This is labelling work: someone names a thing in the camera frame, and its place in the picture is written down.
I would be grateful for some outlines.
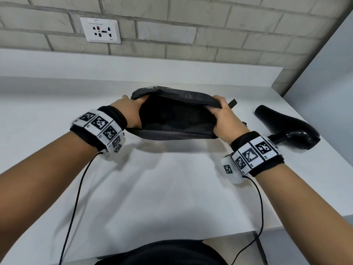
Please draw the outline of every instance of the bag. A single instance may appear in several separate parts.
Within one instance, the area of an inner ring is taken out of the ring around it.
[[[126,128],[128,132],[151,140],[217,138],[213,133],[216,117],[205,108],[221,108],[214,97],[199,92],[150,86],[137,89],[131,99],[144,95],[150,97],[139,111],[142,129]]]

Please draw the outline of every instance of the hand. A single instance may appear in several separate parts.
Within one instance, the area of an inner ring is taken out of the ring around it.
[[[221,103],[221,109],[207,106],[206,108],[217,118],[217,124],[213,129],[214,134],[224,142],[231,144],[236,138],[250,132],[228,106],[226,99],[215,95],[213,96]]]
[[[136,100],[131,100],[127,95],[113,102],[110,106],[117,108],[126,118],[127,127],[142,128],[139,110],[141,105],[148,99],[149,95],[143,96]]]

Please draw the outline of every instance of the white table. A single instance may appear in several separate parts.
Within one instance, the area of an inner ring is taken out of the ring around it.
[[[68,131],[87,109],[109,104],[148,83],[2,78],[0,172]],[[99,95],[92,89],[99,85]],[[50,90],[43,91],[45,86]],[[163,84],[223,95],[251,130],[269,135],[253,112],[266,105],[301,118],[270,87]],[[258,230],[259,197],[251,182],[232,185],[220,158],[231,152],[216,140],[147,141],[126,132],[118,158],[99,156],[81,190],[65,261],[125,252],[166,239],[206,239]],[[313,149],[279,146],[286,164],[341,215],[353,215],[353,168],[322,139]],[[16,242],[2,264],[57,263],[81,174]],[[282,228],[262,192],[265,229]]]

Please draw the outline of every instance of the wristband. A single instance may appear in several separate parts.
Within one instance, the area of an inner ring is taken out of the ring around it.
[[[255,177],[262,171],[284,163],[278,147],[255,131],[240,136],[231,143],[231,147],[234,150],[232,159],[243,175],[249,173]]]
[[[94,146],[98,151],[106,149],[109,153],[117,153],[125,143],[122,128],[116,123],[126,127],[126,119],[120,111],[112,109],[112,106],[100,107],[100,110],[90,110],[73,121],[70,128],[85,142]]]

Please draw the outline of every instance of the electrical outlet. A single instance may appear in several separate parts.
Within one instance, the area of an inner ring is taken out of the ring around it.
[[[119,25],[115,19],[80,17],[86,40],[94,43],[121,44]]]

